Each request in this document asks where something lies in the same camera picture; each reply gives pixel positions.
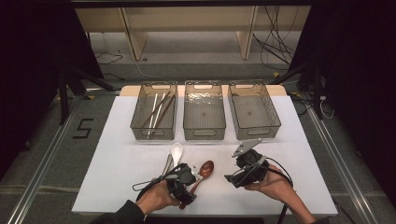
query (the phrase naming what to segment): hand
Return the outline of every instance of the hand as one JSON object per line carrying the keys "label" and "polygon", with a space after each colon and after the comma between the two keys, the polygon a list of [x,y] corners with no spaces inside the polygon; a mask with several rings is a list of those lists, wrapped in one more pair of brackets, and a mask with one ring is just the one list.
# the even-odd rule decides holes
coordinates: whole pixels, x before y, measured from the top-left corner
{"label": "hand", "polygon": [[[270,164],[269,168],[282,173],[280,169],[272,164]],[[272,199],[281,201],[282,203],[286,203],[290,197],[296,195],[293,187],[284,177],[270,171],[267,172],[262,182],[246,185],[245,189],[257,190]]]}
{"label": "hand", "polygon": [[[272,164],[269,167],[282,173],[280,169]],[[296,191],[283,176],[269,171],[262,182],[246,185],[245,189],[257,190],[272,199],[286,204],[298,223],[313,223],[316,221]]]}
{"label": "hand", "polygon": [[169,194],[166,180],[163,180],[143,194],[136,204],[147,215],[152,211],[161,210],[169,205],[179,206],[180,201]]}

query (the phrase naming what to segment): spoon handle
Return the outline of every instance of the spoon handle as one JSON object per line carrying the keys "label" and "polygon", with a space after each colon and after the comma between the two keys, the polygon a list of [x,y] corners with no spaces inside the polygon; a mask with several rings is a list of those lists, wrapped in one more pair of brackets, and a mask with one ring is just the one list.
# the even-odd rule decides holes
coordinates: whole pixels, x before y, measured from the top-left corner
{"label": "spoon handle", "polygon": [[171,168],[172,163],[173,163],[173,158],[172,158],[172,155],[169,153],[168,159],[166,160],[165,167],[163,167],[163,175],[165,175],[169,171],[169,168]]}
{"label": "spoon handle", "polygon": [[[197,189],[199,183],[201,183],[202,179],[199,179],[197,182],[195,182],[194,186],[192,186],[192,189],[190,190],[190,194],[193,194],[195,192],[195,190]],[[181,210],[183,210],[187,205],[185,203],[181,203],[180,206],[178,208],[180,208]]]}

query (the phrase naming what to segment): black device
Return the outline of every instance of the black device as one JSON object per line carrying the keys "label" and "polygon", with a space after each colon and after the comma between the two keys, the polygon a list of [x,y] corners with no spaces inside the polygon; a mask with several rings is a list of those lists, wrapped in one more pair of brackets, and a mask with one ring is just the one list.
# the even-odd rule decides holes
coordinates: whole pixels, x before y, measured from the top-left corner
{"label": "black device", "polygon": [[167,172],[165,175],[160,175],[158,178],[150,181],[143,189],[141,189],[136,200],[138,201],[144,193],[151,189],[154,185],[166,180],[169,193],[173,194],[176,199],[185,204],[190,204],[196,198],[195,194],[191,194],[186,190],[186,186],[189,186],[196,182],[195,175],[192,174],[191,168],[186,163],[181,163],[174,169]]}
{"label": "black device", "polygon": [[233,175],[224,177],[236,188],[244,187],[256,181],[263,181],[269,167],[265,157],[253,148],[236,159],[236,165],[241,168]]}

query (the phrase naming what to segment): white plastic spoon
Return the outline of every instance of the white plastic spoon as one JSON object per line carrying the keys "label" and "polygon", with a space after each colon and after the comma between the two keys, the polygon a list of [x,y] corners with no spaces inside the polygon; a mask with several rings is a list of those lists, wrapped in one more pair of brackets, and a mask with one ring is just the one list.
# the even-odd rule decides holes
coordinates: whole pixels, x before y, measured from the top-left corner
{"label": "white plastic spoon", "polygon": [[178,166],[181,155],[183,155],[183,146],[180,143],[174,143],[171,147],[171,154],[174,161],[174,168]]}

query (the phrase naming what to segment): sleeve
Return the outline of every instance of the sleeve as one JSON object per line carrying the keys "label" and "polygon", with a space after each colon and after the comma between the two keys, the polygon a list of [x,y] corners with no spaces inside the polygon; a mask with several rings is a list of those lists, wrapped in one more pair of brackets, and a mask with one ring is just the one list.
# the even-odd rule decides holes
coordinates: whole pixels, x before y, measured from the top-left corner
{"label": "sleeve", "polygon": [[327,217],[318,219],[316,222],[312,224],[330,224],[329,219]]}
{"label": "sleeve", "polygon": [[116,213],[106,213],[90,222],[90,224],[140,224],[145,215],[135,203],[128,200]]}

